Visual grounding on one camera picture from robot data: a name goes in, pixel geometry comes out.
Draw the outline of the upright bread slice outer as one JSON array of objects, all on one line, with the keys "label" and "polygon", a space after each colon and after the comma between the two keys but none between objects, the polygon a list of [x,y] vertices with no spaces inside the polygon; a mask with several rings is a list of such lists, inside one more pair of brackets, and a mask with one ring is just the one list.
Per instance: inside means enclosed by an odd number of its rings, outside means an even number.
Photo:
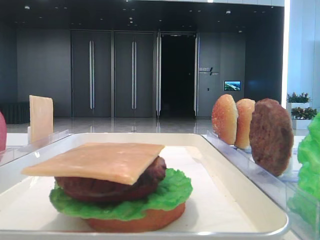
[{"label": "upright bread slice outer", "polygon": [[211,121],[214,132],[228,145],[236,141],[238,110],[230,94],[220,96],[215,102]]}]

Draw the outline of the upright bread slice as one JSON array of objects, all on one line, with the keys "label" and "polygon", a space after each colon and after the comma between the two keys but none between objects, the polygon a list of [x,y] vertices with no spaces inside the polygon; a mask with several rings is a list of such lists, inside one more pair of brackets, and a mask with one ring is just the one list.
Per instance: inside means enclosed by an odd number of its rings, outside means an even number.
[{"label": "upright bread slice", "polygon": [[252,113],[255,110],[255,101],[243,98],[236,103],[238,118],[237,132],[234,145],[240,149],[246,149],[250,146],[250,124]]},{"label": "upright bread slice", "polygon": [[220,96],[215,102],[211,121],[214,132],[228,145],[236,141],[238,110],[230,94]]}]

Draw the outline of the green lettuce leaf on burger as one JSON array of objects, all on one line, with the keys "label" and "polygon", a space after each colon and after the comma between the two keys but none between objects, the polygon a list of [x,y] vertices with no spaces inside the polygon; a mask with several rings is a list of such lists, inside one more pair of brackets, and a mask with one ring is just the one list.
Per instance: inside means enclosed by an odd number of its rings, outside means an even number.
[{"label": "green lettuce leaf on burger", "polygon": [[82,202],[66,195],[56,183],[49,200],[58,212],[69,217],[131,221],[146,217],[148,210],[173,210],[186,202],[192,191],[192,181],[183,171],[168,168],[156,191],[143,199],[121,203]]}]

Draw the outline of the upright bread slice inner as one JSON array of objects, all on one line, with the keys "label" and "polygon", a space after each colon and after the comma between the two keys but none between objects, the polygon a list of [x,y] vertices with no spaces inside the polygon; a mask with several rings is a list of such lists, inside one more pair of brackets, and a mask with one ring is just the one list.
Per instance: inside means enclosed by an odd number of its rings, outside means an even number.
[{"label": "upright bread slice inner", "polygon": [[238,118],[237,132],[234,145],[240,149],[246,149],[250,146],[250,124],[252,113],[255,110],[255,101],[243,98],[236,103]]}]

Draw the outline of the brown meat patty on burger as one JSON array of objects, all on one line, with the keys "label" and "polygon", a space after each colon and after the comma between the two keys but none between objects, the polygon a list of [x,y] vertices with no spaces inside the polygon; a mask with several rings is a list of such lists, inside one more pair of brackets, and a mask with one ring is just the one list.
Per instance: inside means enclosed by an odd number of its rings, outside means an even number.
[{"label": "brown meat patty on burger", "polygon": [[76,200],[117,203],[139,200],[156,191],[166,176],[165,160],[158,156],[133,185],[84,177],[56,177],[64,193]]}]

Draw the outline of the upright brown meat patty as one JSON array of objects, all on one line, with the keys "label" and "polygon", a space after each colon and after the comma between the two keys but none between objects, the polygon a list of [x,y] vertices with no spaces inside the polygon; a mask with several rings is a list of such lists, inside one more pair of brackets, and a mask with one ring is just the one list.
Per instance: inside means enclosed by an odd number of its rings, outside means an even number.
[{"label": "upright brown meat patty", "polygon": [[249,143],[257,165],[276,177],[287,169],[294,134],[291,116],[278,101],[265,98],[255,103]]}]

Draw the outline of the upright cheese slice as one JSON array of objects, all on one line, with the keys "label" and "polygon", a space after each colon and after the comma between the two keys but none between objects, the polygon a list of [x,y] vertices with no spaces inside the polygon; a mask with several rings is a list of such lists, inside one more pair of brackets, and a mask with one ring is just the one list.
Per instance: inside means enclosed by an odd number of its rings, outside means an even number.
[{"label": "upright cheese slice", "polygon": [[30,142],[47,138],[53,133],[53,100],[49,97],[29,95]]}]

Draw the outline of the red tomato slice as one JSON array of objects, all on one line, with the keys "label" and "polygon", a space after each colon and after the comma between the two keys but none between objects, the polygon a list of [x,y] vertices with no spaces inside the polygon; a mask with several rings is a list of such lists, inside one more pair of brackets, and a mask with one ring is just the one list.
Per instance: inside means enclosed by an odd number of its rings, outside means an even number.
[{"label": "red tomato slice", "polygon": [[0,112],[0,151],[6,149],[7,126],[3,114]]}]

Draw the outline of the upright green lettuce leaf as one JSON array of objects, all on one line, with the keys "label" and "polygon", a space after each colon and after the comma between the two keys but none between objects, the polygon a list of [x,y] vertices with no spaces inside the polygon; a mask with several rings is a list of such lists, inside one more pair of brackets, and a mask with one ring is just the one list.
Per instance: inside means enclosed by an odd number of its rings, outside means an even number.
[{"label": "upright green lettuce leaf", "polygon": [[298,190],[288,201],[289,208],[304,220],[313,223],[319,219],[320,202],[320,116],[308,126],[309,134],[299,143],[297,160],[302,167],[298,173]]}]

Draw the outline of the white rectangular metal tray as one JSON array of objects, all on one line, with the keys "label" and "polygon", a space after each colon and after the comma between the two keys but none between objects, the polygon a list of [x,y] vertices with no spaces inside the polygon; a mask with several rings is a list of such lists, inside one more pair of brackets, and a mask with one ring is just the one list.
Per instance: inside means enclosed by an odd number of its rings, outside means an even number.
[{"label": "white rectangular metal tray", "polygon": [[[165,145],[170,168],[191,179],[184,214],[168,227],[144,233],[93,232],[49,201],[51,177],[22,175],[35,165],[86,143]],[[0,166],[0,237],[3,240],[279,240],[289,217],[203,136],[188,133],[78,133]]]}]

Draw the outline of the white planter with plants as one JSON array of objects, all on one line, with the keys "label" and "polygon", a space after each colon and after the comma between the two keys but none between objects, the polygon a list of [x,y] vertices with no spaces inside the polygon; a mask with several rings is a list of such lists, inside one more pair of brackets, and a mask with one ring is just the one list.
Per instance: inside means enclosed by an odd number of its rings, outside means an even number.
[{"label": "white planter with plants", "polygon": [[308,93],[287,94],[286,109],[292,119],[292,127],[295,130],[306,130],[313,118],[317,115],[317,110],[311,106],[311,98]]}]

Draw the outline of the wall mounted screen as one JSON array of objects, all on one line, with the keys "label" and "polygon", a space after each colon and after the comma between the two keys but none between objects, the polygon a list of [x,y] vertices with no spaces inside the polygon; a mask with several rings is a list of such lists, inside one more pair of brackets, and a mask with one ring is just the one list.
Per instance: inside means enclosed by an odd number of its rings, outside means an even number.
[{"label": "wall mounted screen", "polygon": [[224,81],[225,91],[240,91],[241,90],[241,82],[240,81]]}]

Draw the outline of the left clear acrylic rail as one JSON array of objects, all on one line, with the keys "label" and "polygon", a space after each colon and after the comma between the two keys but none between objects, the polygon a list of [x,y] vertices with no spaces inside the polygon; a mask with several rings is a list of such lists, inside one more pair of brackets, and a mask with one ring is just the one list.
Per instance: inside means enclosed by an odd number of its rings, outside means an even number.
[{"label": "left clear acrylic rail", "polygon": [[71,134],[68,130],[54,132],[43,139],[31,143],[29,133],[9,133],[7,135],[6,148],[0,152],[0,165],[8,164],[29,153],[62,140],[69,135]]}]

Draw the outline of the clear acrylic rail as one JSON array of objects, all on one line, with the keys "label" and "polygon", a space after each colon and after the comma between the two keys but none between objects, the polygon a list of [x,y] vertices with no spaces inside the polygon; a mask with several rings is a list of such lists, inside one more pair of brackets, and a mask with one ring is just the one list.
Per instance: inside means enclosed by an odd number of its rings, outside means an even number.
[{"label": "clear acrylic rail", "polygon": [[250,149],[241,150],[227,145],[209,131],[203,137],[288,213],[290,229],[299,239],[320,238],[320,201],[298,186],[298,173],[302,165],[298,162],[297,152],[303,136],[294,137],[289,166],[280,177],[255,164]]},{"label": "clear acrylic rail", "polygon": [[6,148],[0,152],[0,165],[8,164],[29,153],[62,140],[69,135],[71,134],[68,130],[54,132],[43,139],[31,143],[29,133],[9,133],[7,135]]}]

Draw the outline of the right clear acrylic rail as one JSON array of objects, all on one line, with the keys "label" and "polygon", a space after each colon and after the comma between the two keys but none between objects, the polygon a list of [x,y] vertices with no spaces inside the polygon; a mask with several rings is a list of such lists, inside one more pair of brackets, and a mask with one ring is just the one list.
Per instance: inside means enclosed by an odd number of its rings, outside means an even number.
[{"label": "right clear acrylic rail", "polygon": [[320,238],[320,201],[298,186],[298,173],[302,165],[298,162],[297,152],[303,136],[294,137],[289,166],[280,177],[255,164],[250,149],[241,150],[227,145],[209,131],[203,137],[288,213],[290,229],[299,239]]}]

